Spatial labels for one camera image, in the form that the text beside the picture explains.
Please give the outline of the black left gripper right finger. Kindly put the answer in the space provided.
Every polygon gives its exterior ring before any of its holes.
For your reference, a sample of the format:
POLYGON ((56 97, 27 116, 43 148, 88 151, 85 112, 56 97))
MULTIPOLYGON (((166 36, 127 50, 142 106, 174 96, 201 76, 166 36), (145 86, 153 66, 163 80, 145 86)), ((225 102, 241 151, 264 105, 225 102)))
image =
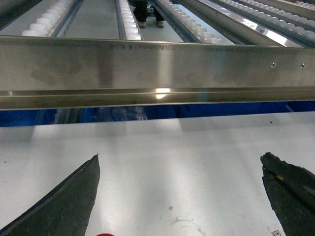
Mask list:
POLYGON ((270 152, 261 156, 263 185, 272 210, 287 236, 315 234, 315 175, 280 160, 270 152))

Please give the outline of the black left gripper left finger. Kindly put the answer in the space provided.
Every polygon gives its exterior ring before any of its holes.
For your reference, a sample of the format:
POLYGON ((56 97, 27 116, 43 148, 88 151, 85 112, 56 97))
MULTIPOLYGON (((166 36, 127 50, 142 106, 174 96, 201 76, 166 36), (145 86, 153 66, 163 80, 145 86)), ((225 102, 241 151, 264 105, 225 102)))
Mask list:
POLYGON ((100 179, 98 155, 82 164, 26 212, 1 229, 2 236, 83 236, 100 179))

